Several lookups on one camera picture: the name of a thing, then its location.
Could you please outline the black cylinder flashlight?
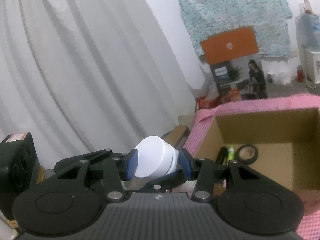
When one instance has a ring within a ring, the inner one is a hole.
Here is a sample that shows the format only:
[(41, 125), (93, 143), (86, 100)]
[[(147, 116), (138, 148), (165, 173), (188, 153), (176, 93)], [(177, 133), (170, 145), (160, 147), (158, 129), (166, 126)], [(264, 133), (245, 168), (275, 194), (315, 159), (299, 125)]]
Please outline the black cylinder flashlight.
[(228, 148), (221, 147), (219, 153), (215, 159), (215, 163), (217, 165), (222, 165), (228, 155)]

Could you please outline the green white glue stick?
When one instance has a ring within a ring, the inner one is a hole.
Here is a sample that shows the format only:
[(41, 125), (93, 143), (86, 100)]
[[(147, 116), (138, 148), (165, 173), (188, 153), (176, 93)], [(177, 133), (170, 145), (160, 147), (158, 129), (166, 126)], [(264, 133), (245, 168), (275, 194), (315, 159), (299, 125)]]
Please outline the green white glue stick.
[(230, 146), (228, 148), (226, 164), (228, 164), (233, 159), (234, 159), (234, 147)]

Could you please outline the black electrical tape roll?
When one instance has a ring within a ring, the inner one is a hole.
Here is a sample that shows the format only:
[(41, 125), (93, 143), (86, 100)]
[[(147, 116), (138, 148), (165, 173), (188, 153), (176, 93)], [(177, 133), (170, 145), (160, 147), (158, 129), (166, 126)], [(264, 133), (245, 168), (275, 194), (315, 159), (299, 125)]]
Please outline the black electrical tape roll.
[(236, 150), (234, 159), (245, 165), (251, 165), (257, 161), (258, 154), (259, 151), (254, 145), (242, 145)]

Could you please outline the small red box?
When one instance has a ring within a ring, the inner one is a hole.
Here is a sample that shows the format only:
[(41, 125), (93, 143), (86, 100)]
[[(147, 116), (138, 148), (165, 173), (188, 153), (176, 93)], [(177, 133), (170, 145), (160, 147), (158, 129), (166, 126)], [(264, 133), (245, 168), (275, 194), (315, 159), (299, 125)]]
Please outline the small red box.
[(196, 109), (212, 109), (221, 105), (220, 98), (206, 100), (205, 97), (200, 97), (196, 99)]

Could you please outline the brown cardboard box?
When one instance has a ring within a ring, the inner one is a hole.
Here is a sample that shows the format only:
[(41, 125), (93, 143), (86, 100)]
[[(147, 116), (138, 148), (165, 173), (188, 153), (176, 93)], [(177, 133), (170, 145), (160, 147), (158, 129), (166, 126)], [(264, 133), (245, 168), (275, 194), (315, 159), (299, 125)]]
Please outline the brown cardboard box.
[(251, 168), (293, 191), (319, 190), (319, 109), (303, 108), (217, 115), (201, 136), (191, 132), (184, 148), (215, 160), (221, 147), (258, 150)]

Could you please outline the white curtain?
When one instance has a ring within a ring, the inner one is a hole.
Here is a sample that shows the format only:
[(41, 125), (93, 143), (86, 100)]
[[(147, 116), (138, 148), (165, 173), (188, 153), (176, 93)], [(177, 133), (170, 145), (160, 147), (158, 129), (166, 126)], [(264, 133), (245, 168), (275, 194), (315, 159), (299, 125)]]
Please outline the white curtain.
[(146, 0), (1, 0), (1, 137), (40, 163), (169, 133), (195, 90)]

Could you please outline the orange Philips product box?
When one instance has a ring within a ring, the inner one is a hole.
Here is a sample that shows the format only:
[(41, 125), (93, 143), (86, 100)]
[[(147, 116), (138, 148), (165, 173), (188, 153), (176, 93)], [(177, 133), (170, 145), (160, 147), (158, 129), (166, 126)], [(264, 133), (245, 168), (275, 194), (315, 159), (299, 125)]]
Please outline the orange Philips product box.
[(210, 91), (218, 93), (222, 103), (268, 98), (253, 27), (212, 35), (200, 45), (214, 79)]

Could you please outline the pink checkered tablecloth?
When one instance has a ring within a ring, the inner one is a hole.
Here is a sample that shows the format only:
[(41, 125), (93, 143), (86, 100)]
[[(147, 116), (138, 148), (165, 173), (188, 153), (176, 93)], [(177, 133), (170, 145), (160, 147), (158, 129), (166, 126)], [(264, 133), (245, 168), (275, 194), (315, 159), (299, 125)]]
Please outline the pink checkered tablecloth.
[[(209, 119), (217, 115), (303, 108), (319, 109), (319, 97), (309, 94), (298, 94), (285, 98), (231, 102), (215, 109), (202, 109), (198, 111), (191, 132), (199, 132), (203, 136), (205, 130), (208, 129)], [(298, 227), (298, 234), (303, 239), (319, 239), (319, 190), (294, 192), (302, 198), (305, 207), (305, 215)]]

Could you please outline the red bottle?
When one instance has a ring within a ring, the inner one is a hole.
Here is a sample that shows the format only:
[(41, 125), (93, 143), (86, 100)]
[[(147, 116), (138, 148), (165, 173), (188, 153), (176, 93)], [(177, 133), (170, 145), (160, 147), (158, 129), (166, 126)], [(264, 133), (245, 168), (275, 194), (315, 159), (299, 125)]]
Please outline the red bottle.
[(302, 83), (304, 81), (304, 72), (301, 65), (297, 66), (297, 81)]

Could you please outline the white water dispenser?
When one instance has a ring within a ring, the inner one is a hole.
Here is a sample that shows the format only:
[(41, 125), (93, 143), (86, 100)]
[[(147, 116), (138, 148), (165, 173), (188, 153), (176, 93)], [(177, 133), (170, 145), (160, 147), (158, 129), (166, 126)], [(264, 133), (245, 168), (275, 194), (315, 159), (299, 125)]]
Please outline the white water dispenser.
[(319, 84), (319, 49), (303, 45), (304, 66), (307, 77), (314, 84)]

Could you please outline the blue patterned wall cloth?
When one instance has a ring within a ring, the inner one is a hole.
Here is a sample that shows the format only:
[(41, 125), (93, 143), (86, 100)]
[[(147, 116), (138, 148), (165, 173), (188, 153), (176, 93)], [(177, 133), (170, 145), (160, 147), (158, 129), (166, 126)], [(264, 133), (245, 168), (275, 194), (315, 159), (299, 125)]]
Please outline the blue patterned wall cloth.
[(293, 17), (287, 0), (178, 0), (181, 18), (197, 56), (212, 35), (240, 27), (253, 27), (259, 54), (289, 57), (287, 20)]

